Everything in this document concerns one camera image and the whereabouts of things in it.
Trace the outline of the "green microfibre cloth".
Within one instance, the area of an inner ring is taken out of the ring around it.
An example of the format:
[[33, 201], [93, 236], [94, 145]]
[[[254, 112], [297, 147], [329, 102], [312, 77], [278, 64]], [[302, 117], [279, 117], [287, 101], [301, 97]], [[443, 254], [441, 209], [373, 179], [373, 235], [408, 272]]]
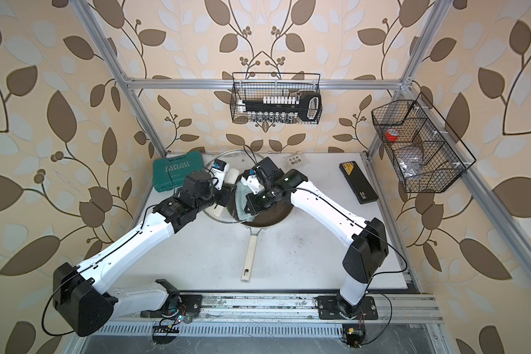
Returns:
[[252, 190], [242, 181], [238, 181], [235, 185], [235, 209], [238, 220], [242, 222], [252, 222], [255, 219], [254, 215], [246, 212], [248, 204], [246, 196], [248, 195], [253, 195]]

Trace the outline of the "glass pot lid cream handle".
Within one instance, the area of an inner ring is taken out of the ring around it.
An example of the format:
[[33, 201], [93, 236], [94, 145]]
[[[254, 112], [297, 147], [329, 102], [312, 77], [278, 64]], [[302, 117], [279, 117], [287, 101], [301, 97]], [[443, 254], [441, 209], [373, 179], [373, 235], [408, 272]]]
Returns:
[[258, 217], [252, 220], [240, 220], [237, 213], [236, 184], [256, 165], [264, 156], [253, 152], [245, 145], [239, 150], [229, 150], [216, 156], [204, 155], [205, 168], [218, 179], [216, 184], [219, 193], [226, 194], [223, 204], [215, 203], [205, 209], [204, 213], [221, 224], [242, 224], [246, 227], [264, 227]]

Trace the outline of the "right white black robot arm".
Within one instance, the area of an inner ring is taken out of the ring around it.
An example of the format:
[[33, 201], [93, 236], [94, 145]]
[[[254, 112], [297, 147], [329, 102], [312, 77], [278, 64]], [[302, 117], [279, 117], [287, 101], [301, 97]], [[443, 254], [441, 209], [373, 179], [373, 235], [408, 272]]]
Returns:
[[342, 261], [347, 276], [336, 295], [336, 304], [344, 317], [356, 317], [373, 277], [389, 255], [383, 222], [354, 215], [295, 169], [270, 176], [258, 174], [251, 170], [240, 180], [242, 186], [249, 188], [242, 193], [242, 211], [255, 216], [282, 202], [290, 203], [331, 231], [348, 248]]

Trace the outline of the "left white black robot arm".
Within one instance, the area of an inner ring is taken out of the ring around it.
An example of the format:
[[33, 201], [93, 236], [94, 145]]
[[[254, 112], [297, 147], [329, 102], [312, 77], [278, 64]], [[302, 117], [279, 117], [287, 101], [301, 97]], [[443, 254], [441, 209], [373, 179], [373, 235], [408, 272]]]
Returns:
[[188, 175], [172, 196], [146, 209], [128, 234], [78, 265], [64, 263], [53, 275], [49, 304], [80, 337], [93, 334], [109, 320], [142, 311], [163, 317], [182, 314], [180, 292], [165, 279], [152, 286], [116, 290], [113, 284], [127, 269], [164, 240], [194, 221], [203, 210], [227, 206], [235, 185], [206, 171]]

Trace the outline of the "green plastic tool case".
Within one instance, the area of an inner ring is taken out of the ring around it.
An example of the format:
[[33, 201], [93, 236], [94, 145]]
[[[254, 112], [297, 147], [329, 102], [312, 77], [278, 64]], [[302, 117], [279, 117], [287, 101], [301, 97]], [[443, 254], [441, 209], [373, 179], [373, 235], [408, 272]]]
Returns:
[[176, 191], [192, 172], [203, 168], [200, 151], [157, 159], [153, 162], [153, 188], [158, 192]]

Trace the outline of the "black flat box yellow label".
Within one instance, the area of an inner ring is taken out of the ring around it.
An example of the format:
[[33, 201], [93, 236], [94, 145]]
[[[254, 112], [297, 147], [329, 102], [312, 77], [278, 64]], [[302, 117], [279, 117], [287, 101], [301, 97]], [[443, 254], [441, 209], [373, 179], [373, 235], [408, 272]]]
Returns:
[[363, 174], [360, 166], [355, 161], [343, 162], [339, 164], [339, 169], [343, 173], [346, 182], [350, 186], [358, 203], [368, 204], [378, 200], [378, 195]]

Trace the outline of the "black socket set holder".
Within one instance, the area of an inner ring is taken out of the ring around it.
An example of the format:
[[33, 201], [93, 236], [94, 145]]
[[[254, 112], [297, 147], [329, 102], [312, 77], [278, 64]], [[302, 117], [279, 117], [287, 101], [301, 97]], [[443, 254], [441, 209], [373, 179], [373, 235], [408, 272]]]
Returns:
[[322, 115], [322, 97], [317, 93], [237, 99], [231, 106], [232, 120], [252, 122], [317, 124]]

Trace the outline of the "clear plastic bag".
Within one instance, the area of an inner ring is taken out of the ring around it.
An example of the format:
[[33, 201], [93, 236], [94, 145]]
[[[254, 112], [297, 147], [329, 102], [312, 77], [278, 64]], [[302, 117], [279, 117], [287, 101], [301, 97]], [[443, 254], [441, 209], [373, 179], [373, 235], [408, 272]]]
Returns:
[[406, 146], [395, 152], [396, 161], [403, 180], [419, 179], [423, 175], [423, 150], [417, 146]]

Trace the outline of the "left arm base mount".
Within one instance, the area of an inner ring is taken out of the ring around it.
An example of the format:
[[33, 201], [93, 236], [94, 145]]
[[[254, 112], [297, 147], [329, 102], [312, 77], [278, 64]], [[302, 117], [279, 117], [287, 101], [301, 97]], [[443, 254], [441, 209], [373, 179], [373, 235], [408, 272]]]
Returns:
[[180, 294], [177, 296], [170, 296], [164, 302], [159, 310], [142, 311], [140, 316], [142, 318], [173, 318], [173, 317], [188, 317], [196, 318], [201, 311], [202, 295]]

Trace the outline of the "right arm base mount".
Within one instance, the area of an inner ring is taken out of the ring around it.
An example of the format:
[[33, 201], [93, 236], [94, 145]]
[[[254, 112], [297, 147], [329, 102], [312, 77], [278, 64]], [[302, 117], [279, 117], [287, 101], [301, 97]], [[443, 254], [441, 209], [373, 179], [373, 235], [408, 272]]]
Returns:
[[378, 311], [372, 296], [364, 296], [357, 305], [351, 305], [339, 295], [318, 296], [315, 306], [321, 320], [377, 320]]

